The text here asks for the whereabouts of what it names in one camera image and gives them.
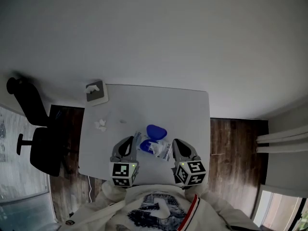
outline red stripe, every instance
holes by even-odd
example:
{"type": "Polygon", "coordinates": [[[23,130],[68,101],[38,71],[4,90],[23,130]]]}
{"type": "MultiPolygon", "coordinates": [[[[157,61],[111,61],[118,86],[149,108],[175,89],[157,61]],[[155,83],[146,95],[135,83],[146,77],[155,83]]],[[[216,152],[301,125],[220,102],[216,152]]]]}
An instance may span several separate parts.
{"type": "Polygon", "coordinates": [[[193,202],[192,202],[192,205],[190,206],[188,212],[187,212],[187,215],[186,217],[184,218],[183,222],[181,223],[181,225],[178,227],[178,231],[180,231],[186,224],[187,220],[189,219],[189,216],[191,215],[192,211],[193,211],[193,208],[194,208],[194,205],[196,204],[197,202],[197,195],[195,194],[194,195],[194,199],[193,199],[193,202]]]}

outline white pipe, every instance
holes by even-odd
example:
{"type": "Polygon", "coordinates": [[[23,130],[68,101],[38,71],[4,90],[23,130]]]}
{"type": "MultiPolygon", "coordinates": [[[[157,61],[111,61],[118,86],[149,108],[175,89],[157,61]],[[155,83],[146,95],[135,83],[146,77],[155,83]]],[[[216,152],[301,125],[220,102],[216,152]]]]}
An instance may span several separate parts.
{"type": "Polygon", "coordinates": [[[300,135],[295,135],[291,137],[281,138],[281,139],[273,139],[273,140],[266,140],[266,141],[257,141],[258,144],[265,144],[265,143],[278,143],[278,142],[286,142],[286,141],[296,141],[308,138],[308,133],[303,133],[300,135]]]}
{"type": "Polygon", "coordinates": [[[261,135],[257,137],[257,141],[267,141],[267,140],[273,140],[273,139],[281,139],[281,138],[286,138],[286,137],[291,137],[295,135],[300,135],[303,133],[308,133],[308,125],[300,127],[300,128],[295,128],[295,129],[290,129],[287,131],[282,131],[278,133],[271,133],[271,134],[266,134],[266,135],[261,135]]]}
{"type": "Polygon", "coordinates": [[[308,151],[308,143],[280,146],[264,146],[257,147],[257,153],[289,153],[289,152],[305,152],[308,151]]]}

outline chair seat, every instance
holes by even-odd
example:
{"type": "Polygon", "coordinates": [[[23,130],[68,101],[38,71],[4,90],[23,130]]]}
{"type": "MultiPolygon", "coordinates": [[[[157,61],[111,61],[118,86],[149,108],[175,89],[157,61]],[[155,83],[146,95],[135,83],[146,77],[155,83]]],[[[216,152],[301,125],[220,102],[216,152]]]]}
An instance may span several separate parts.
{"type": "Polygon", "coordinates": [[[59,176],[62,154],[60,138],[49,128],[37,128],[33,135],[30,163],[38,170],[59,176]]]}

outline small white box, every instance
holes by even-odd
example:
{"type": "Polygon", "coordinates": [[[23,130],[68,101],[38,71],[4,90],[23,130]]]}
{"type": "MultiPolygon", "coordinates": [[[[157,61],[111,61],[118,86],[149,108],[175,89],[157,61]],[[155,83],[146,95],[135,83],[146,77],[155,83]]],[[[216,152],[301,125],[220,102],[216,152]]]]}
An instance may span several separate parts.
{"type": "Polygon", "coordinates": [[[138,164],[110,162],[109,172],[115,186],[131,187],[138,174],[138,164]]]}
{"type": "Polygon", "coordinates": [[[206,173],[201,161],[180,162],[176,172],[184,186],[201,184],[206,173]]]}

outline chair backrest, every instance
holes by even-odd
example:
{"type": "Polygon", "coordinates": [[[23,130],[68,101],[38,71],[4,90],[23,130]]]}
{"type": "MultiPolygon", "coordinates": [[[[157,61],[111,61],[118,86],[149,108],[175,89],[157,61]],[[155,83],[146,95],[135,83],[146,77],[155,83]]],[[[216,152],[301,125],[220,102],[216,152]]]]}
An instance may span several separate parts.
{"type": "Polygon", "coordinates": [[[7,89],[14,94],[25,116],[32,125],[47,127],[49,118],[46,114],[42,100],[36,87],[26,79],[10,78],[7,89]]]}

